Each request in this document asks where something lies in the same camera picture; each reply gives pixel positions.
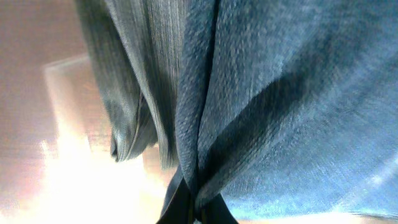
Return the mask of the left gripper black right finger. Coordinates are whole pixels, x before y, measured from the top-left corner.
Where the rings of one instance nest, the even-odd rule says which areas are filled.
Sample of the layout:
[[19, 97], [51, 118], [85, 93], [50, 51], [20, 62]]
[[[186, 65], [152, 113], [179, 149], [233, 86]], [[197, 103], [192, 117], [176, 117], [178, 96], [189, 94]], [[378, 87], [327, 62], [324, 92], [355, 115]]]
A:
[[238, 221], [227, 208], [221, 194], [204, 205], [195, 214], [195, 218], [202, 224], [238, 224]]

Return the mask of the dark blue jeans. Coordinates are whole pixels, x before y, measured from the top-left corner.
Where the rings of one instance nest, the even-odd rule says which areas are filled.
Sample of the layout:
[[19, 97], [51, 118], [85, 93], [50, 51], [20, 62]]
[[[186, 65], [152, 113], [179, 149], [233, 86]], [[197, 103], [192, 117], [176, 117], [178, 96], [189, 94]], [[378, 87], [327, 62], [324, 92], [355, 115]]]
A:
[[397, 2], [77, 1], [117, 162], [195, 214], [397, 218]]

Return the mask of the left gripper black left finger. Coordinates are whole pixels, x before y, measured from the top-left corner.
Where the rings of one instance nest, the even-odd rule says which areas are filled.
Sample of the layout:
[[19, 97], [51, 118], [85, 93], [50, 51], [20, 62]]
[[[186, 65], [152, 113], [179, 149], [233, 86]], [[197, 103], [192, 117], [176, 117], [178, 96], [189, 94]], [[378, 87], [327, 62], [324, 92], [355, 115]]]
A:
[[156, 224], [193, 224], [195, 221], [193, 200], [190, 190], [182, 179], [167, 206]]

